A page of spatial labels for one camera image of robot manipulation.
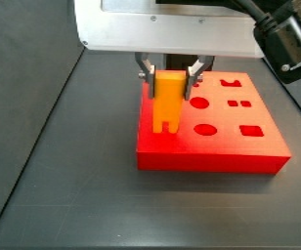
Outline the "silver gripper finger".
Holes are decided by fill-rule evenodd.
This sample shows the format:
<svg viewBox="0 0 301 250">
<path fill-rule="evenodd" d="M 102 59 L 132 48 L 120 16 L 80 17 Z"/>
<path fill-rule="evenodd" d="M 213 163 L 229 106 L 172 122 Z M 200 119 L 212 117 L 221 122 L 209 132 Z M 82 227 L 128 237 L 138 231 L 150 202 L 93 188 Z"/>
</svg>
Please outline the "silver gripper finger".
<svg viewBox="0 0 301 250">
<path fill-rule="evenodd" d="M 198 82 L 204 72 L 213 66 L 215 56 L 198 55 L 198 59 L 186 69 L 185 100 L 190 100 L 193 85 Z"/>
<path fill-rule="evenodd" d="M 150 98 L 154 98 L 154 79 L 156 79 L 156 65 L 152 64 L 149 59 L 149 53 L 146 52 L 137 52 L 136 53 L 136 61 L 141 68 L 141 77 L 146 81 L 150 86 Z"/>
</svg>

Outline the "white gripper body housing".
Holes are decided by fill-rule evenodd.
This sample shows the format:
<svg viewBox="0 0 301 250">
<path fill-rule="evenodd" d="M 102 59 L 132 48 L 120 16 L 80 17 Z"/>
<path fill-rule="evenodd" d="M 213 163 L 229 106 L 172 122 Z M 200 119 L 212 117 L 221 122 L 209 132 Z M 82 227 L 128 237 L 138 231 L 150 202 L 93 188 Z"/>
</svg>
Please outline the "white gripper body housing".
<svg viewBox="0 0 301 250">
<path fill-rule="evenodd" d="M 74 0 L 81 41 L 96 51 L 260 58 L 255 20 L 217 6 Z"/>
</svg>

